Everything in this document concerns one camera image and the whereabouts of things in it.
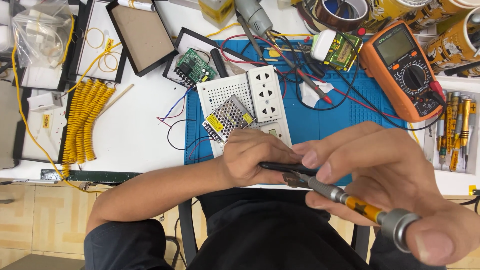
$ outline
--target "tiled floor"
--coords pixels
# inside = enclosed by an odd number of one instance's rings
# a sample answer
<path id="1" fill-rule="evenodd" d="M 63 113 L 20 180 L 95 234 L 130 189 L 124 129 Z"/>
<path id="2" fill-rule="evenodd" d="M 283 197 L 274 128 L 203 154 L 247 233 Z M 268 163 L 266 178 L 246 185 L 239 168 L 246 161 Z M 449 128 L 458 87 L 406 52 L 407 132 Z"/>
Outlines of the tiled floor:
<path id="1" fill-rule="evenodd" d="M 105 191 L 107 186 L 90 190 Z M 64 183 L 11 184 L 0 186 L 0 199 L 15 199 L 14 203 L 0 205 L 0 269 L 25 257 L 39 254 L 62 258 L 84 259 L 83 240 L 88 216 L 97 193 L 83 193 Z M 465 197 L 450 197 L 456 203 L 466 201 Z M 166 235 L 175 235 L 174 227 L 178 208 L 164 215 L 162 224 Z M 193 224 L 197 244 L 200 247 L 206 239 L 206 220 L 199 203 L 193 206 Z M 351 241 L 353 224 L 333 217 L 330 221 L 347 242 Z M 181 244 L 180 224 L 177 228 Z M 167 244 L 166 259 L 172 263 L 175 245 Z M 450 269 L 480 270 L 480 249 L 467 258 L 449 266 Z M 184 270 L 181 261 L 176 269 Z"/>

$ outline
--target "workbench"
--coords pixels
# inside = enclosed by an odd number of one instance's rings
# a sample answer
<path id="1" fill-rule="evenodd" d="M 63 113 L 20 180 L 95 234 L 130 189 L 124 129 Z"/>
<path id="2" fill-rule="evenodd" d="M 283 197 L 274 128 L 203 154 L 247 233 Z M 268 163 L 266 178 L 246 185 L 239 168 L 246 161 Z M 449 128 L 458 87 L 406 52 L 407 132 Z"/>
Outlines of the workbench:
<path id="1" fill-rule="evenodd" d="M 181 27 L 189 28 L 202 35 L 218 31 L 216 27 L 202 18 L 202 14 L 198 10 L 175 5 L 168 1 L 157 1 L 157 3 L 165 26 L 172 36 L 176 36 Z M 304 22 L 294 8 L 279 10 L 276 0 L 263 0 L 262 6 L 272 20 L 275 30 L 286 34 L 308 33 Z M 235 23 L 235 20 L 234 16 L 228 25 Z M 213 38 L 222 40 L 239 34 L 244 34 L 243 29 L 235 26 Z M 134 74 L 129 61 L 126 62 L 122 82 L 117 86 L 117 92 L 112 99 L 130 84 L 135 86 L 97 120 L 93 134 L 97 160 L 87 162 L 83 165 L 82 170 L 148 172 L 183 165 L 184 152 L 175 150 L 168 144 L 168 127 L 161 124 L 156 117 L 164 117 L 171 106 L 185 94 L 186 89 L 164 78 L 162 76 L 164 68 L 165 65 L 140 78 Z M 455 85 L 454 82 L 446 82 L 446 84 L 448 87 Z M 181 110 L 180 103 L 171 115 L 176 115 Z M 182 119 L 185 119 L 185 112 L 179 117 L 171 119 L 171 122 L 168 120 L 167 122 L 172 124 Z M 415 127 L 418 128 L 421 125 L 421 123 L 416 124 Z M 417 132 L 417 136 L 423 142 L 424 132 Z M 173 145 L 183 148 L 185 122 L 175 125 L 169 138 Z M 52 169 L 52 165 L 21 160 L 17 167 L 1 170 L 0 178 L 40 179 L 42 169 Z M 73 166 L 72 170 L 78 170 L 78 168 Z M 435 174 L 443 195 L 468 195 L 469 186 L 480 186 L 480 177 L 476 175 L 439 171 L 436 171 Z M 255 187 L 268 188 L 272 186 L 257 185 Z M 289 188 L 283 185 L 276 187 Z"/>

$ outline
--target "black smartphone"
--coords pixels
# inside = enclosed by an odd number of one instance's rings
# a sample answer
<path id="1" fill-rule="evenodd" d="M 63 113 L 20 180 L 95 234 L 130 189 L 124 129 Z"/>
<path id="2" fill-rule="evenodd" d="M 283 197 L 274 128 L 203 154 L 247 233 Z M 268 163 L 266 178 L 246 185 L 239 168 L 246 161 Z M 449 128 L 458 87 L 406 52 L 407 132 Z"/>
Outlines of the black smartphone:
<path id="1" fill-rule="evenodd" d="M 302 164 L 282 164 L 282 163 L 274 163 L 274 162 L 260 162 L 258 165 L 267 170 L 279 171 L 279 172 L 296 171 L 302 174 L 306 174 L 308 176 L 316 176 L 318 172 L 318 170 L 308 169 Z"/>

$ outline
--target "digital multimeter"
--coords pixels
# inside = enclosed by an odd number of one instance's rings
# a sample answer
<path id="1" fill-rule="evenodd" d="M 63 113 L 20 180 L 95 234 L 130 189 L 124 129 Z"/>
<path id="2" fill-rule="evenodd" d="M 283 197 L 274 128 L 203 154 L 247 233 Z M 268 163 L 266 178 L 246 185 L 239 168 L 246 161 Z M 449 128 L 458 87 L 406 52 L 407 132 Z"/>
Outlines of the digital multimeter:
<path id="1" fill-rule="evenodd" d="M 360 64 L 375 78 L 405 121 L 417 123 L 442 110 L 431 91 L 443 97 L 425 53 L 408 25 L 399 21 L 375 34 L 360 51 Z"/>

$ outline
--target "blue wire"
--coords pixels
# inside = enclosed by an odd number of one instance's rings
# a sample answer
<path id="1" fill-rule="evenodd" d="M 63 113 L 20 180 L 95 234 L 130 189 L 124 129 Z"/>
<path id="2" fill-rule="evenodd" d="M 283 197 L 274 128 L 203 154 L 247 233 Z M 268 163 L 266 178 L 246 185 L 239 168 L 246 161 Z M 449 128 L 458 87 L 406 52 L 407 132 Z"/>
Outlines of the blue wire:
<path id="1" fill-rule="evenodd" d="M 175 105 L 173 105 L 173 107 L 172 107 L 172 108 L 170 109 L 170 111 L 167 113 L 167 116 L 165 116 L 165 118 L 162 119 L 162 122 L 165 121 L 165 119 L 166 119 L 166 118 L 170 115 L 170 113 L 173 111 L 173 108 L 175 108 L 176 105 L 177 105 L 182 99 L 184 99 L 184 98 L 187 96 L 188 92 L 190 92 L 192 88 L 193 88 L 193 87 L 188 88 L 187 92 L 185 92 L 185 95 L 183 95 L 183 97 L 181 97 L 181 98 L 179 99 L 179 101 L 177 101 L 177 103 L 175 103 Z"/>

